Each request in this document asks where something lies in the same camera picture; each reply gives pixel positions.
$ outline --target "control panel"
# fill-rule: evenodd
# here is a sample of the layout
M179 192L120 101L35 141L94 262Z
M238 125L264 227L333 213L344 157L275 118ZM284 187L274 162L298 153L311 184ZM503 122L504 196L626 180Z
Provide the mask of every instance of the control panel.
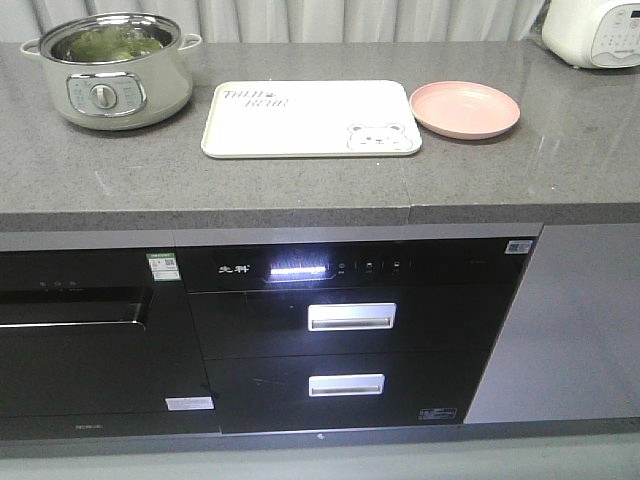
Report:
M640 64L640 3L620 5L602 17L591 58L602 67Z
M487 283L518 275L532 244L490 238L191 247L180 249L177 261L189 292Z
M70 75L67 91L73 108L93 117L131 115L147 101L139 78L129 72Z

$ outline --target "white tray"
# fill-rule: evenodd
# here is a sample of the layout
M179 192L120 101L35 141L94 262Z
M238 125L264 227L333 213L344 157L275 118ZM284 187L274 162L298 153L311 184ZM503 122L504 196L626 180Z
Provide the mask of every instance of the white tray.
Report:
M396 156L421 143L399 83L258 81L216 88L202 150L216 158Z

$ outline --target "gray cabinet panel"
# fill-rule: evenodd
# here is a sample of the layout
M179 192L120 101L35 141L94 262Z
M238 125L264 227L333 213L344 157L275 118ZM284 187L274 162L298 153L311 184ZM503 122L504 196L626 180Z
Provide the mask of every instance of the gray cabinet panel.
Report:
M467 423L640 416L640 224L551 226Z

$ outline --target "pink plate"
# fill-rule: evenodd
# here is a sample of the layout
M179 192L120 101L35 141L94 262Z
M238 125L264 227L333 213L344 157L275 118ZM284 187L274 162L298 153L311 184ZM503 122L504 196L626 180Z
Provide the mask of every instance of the pink plate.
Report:
M426 128L462 140L495 137L520 118L520 108L509 95L479 83L430 83L413 92L409 104Z

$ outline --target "control knob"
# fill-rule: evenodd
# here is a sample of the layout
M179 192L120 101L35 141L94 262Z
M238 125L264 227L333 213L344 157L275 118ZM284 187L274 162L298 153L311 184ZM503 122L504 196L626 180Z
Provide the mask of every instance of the control knob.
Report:
M91 103L96 107L107 110L113 107L118 101L116 92L109 85L94 85L89 92Z

